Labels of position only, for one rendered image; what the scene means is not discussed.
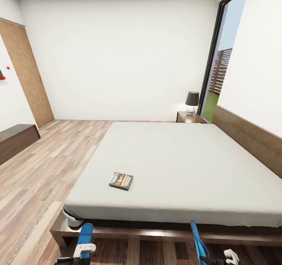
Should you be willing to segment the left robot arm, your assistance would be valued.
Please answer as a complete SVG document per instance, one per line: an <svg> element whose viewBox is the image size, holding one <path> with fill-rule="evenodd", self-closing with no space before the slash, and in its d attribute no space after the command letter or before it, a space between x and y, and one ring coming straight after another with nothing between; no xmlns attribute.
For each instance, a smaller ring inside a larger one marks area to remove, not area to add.
<svg viewBox="0 0 282 265"><path fill-rule="evenodd" d="M78 244L73 258L58 258L54 265L90 265L90 258L82 258L82 254L94 253L96 246L92 243Z"/></svg>

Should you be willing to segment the hardback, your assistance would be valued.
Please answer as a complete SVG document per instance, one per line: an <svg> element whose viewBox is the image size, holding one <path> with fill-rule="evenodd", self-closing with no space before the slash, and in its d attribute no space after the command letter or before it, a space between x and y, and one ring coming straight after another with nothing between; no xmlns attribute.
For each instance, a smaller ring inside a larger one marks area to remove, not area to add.
<svg viewBox="0 0 282 265"><path fill-rule="evenodd" d="M133 176L115 172L109 181L109 185L129 189L133 180Z"/></svg>

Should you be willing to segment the sandal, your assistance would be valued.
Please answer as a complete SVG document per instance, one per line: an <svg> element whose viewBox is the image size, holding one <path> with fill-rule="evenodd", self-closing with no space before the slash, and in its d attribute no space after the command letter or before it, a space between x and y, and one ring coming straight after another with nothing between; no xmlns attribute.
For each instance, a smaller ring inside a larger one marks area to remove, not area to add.
<svg viewBox="0 0 282 265"><path fill-rule="evenodd" d="M203 256L203 257L206 257L204 249L203 249L202 246L204 246L204 248L205 248L205 250L206 250L206 252L208 254L208 257L209 257L208 250L207 250L205 245L200 240L199 232L198 232L198 229L197 229L195 221L194 220L190 220L190 225L191 225L193 236L194 236L194 239L195 239L195 245L196 245L196 248L197 248L197 255L198 255L199 265L207 265L204 261L202 261L200 259L200 255Z"/></svg>
<svg viewBox="0 0 282 265"><path fill-rule="evenodd" d="M91 241L93 233L93 225L91 223L86 223L81 229L80 236L77 244L88 244ZM82 258L89 258L89 253L82 254Z"/></svg>

